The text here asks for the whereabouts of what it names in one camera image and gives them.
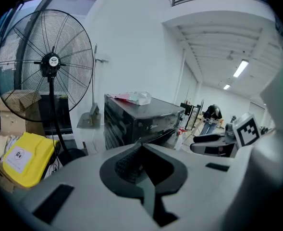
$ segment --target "plastic bag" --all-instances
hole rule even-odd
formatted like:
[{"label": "plastic bag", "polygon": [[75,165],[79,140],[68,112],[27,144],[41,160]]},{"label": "plastic bag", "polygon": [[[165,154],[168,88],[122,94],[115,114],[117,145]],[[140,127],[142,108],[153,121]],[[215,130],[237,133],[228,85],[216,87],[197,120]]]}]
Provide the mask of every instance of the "plastic bag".
[{"label": "plastic bag", "polygon": [[148,92],[141,92],[141,91],[116,94],[116,95],[111,95],[111,97],[125,100],[127,102],[137,105],[145,105],[151,102],[151,95]]}]

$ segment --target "blue jeans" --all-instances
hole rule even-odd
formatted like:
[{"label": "blue jeans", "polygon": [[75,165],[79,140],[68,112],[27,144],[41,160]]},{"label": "blue jeans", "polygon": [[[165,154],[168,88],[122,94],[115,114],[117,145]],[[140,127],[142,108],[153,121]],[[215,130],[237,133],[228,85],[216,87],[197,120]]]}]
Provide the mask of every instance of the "blue jeans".
[{"label": "blue jeans", "polygon": [[217,127],[216,123],[210,124],[208,122],[205,122],[204,127],[202,131],[200,132],[200,135],[210,134],[215,130],[216,127]]}]

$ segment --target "fluorescent light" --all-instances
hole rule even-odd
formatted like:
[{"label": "fluorescent light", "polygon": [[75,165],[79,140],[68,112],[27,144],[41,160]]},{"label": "fluorescent light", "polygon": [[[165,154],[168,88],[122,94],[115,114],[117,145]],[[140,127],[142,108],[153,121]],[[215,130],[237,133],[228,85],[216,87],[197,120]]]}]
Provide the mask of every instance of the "fluorescent light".
[{"label": "fluorescent light", "polygon": [[243,70],[247,67],[248,65],[248,61],[246,60],[242,60],[241,64],[239,65],[237,71],[235,72],[235,74],[233,75],[234,77],[239,77],[239,75],[243,72]]}]

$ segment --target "cardboard box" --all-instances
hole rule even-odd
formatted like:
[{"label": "cardboard box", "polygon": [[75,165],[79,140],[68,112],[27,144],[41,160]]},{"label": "cardboard box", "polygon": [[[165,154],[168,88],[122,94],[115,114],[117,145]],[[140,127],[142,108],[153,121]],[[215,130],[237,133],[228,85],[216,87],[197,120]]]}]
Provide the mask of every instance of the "cardboard box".
[{"label": "cardboard box", "polygon": [[[38,108],[38,100],[41,98],[39,95],[34,97],[34,92],[26,90],[16,90],[8,98],[10,102],[15,102],[14,110],[21,112],[22,116],[32,118],[34,120],[40,120],[40,112]],[[35,103],[31,104],[29,100],[35,100]],[[45,136],[44,128],[41,122],[26,121],[17,115],[13,114],[8,107],[3,103],[0,98],[0,135],[14,135],[22,136],[26,131],[29,133],[35,133],[38,135]],[[14,187],[24,188],[4,171],[2,162],[0,161],[0,187],[4,190],[12,193]]]}]

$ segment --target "fan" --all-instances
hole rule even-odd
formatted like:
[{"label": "fan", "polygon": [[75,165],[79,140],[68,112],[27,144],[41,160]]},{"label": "fan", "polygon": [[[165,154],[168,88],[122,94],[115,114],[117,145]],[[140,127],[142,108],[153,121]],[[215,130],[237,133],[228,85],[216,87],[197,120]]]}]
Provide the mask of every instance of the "fan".
[{"label": "fan", "polygon": [[[43,10],[25,16],[1,42],[1,99],[20,118],[53,121],[68,161],[83,152],[67,150],[57,119],[83,98],[93,77],[93,66],[85,29],[62,11]],[[40,100],[41,117],[26,116],[20,109],[21,98],[26,107]]]}]

